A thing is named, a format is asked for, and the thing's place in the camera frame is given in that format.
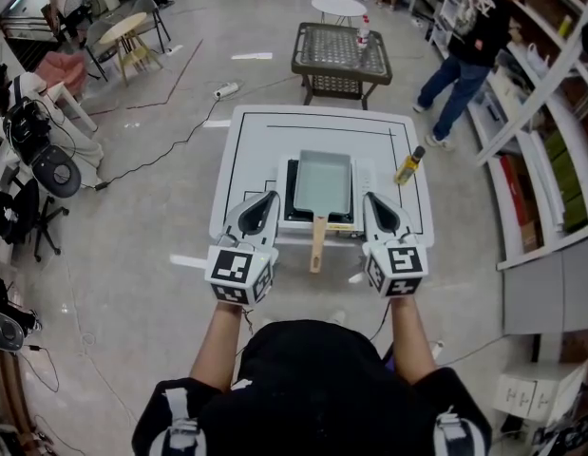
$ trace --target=white cabinet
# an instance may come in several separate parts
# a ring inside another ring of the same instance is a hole
[[[493,407],[523,419],[556,422],[574,404],[587,369],[588,361],[512,367],[499,378]]]

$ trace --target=round white table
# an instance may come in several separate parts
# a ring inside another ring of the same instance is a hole
[[[366,6],[356,0],[313,0],[313,7],[321,12],[321,23],[325,23],[325,14],[336,15],[336,25],[344,24],[347,19],[352,27],[352,17],[361,17],[368,13]]]

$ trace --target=yellow bottle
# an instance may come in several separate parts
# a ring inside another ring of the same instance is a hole
[[[395,182],[400,186],[403,186],[406,182],[408,182],[409,178],[411,178],[420,167],[420,159],[425,155],[425,149],[421,146],[416,147],[414,153],[410,156],[407,156],[397,169],[397,173],[395,174]]]

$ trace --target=man in black t-shirt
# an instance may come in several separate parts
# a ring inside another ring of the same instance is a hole
[[[454,370],[435,365],[415,300],[390,308],[396,373],[359,332],[301,320],[259,330],[232,385],[241,308],[219,303],[189,377],[156,386],[135,454],[487,454],[490,425]],[[435,450],[436,421],[446,452]]]
[[[456,82],[433,133],[425,140],[432,147],[452,150],[450,128],[465,111],[487,78],[499,50],[521,36],[511,27],[511,5],[519,0],[463,0],[454,17],[449,56],[423,86],[414,110],[423,112],[448,85]]]

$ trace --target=jeans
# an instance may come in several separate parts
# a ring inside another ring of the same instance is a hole
[[[470,65],[450,54],[437,72],[430,77],[418,97],[418,105],[424,108],[433,105],[435,97],[448,85],[458,80],[439,117],[439,122],[433,128],[436,140],[442,141],[449,135],[450,128],[482,87],[489,72],[490,67]]]

